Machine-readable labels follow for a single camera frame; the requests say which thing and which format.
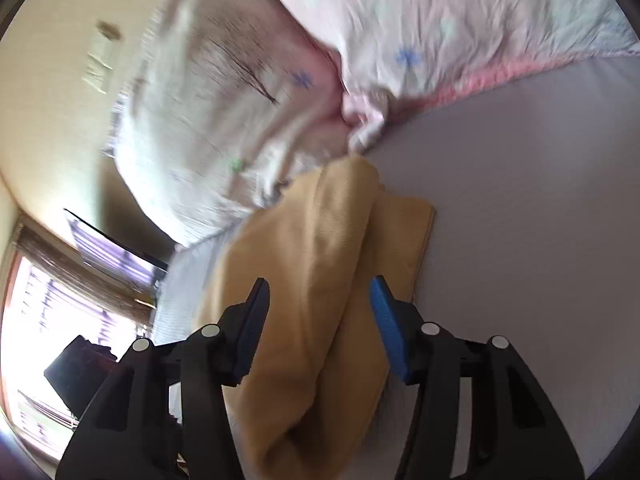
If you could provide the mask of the tan long-sleeve shirt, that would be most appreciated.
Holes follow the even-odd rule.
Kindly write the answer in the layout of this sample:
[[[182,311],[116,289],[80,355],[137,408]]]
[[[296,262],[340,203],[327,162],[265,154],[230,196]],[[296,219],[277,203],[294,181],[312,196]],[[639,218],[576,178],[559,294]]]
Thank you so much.
[[[387,192],[370,162],[345,157],[297,177],[224,248],[201,323],[258,278],[270,286],[250,372],[224,394],[252,474],[335,479],[358,451],[390,372],[370,281],[410,300],[434,217],[426,200]]]

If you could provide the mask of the dark television screen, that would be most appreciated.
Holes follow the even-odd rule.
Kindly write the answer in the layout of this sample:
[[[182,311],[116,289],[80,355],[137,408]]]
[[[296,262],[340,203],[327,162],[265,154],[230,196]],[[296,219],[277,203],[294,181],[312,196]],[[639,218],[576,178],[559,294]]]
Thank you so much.
[[[135,292],[155,298],[167,264],[144,252],[119,244],[84,219],[65,209],[74,246],[87,266],[92,266]]]

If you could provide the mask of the white floral left pillow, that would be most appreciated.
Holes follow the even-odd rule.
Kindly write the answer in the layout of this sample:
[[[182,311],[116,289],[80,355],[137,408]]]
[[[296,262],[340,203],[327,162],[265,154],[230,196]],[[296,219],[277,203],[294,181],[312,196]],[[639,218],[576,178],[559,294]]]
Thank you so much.
[[[143,213],[189,246],[343,156],[332,56],[279,0],[164,0],[112,115],[110,150]]]

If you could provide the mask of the pink floral right pillow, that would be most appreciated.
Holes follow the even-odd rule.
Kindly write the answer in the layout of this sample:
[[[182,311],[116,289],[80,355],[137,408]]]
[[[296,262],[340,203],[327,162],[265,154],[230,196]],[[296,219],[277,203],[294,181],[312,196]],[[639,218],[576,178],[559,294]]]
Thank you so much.
[[[389,120],[584,58],[635,55],[615,0],[280,0],[341,59],[361,153]]]

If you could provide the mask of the bright window with frame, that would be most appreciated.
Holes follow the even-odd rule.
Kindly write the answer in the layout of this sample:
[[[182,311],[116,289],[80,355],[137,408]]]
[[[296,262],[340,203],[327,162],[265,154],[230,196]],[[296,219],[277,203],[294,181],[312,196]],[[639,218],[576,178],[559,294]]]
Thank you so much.
[[[76,337],[122,356],[151,308],[27,218],[12,235],[1,295],[1,405],[17,435],[57,463],[77,418],[44,377]]]

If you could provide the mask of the white wall switch plate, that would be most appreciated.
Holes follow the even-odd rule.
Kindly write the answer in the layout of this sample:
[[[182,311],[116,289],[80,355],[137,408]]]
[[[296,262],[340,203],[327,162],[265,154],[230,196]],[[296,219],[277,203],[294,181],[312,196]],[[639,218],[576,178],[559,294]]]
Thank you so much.
[[[104,21],[96,23],[86,54],[82,80],[102,94],[108,92],[121,42],[122,32],[117,25]]]

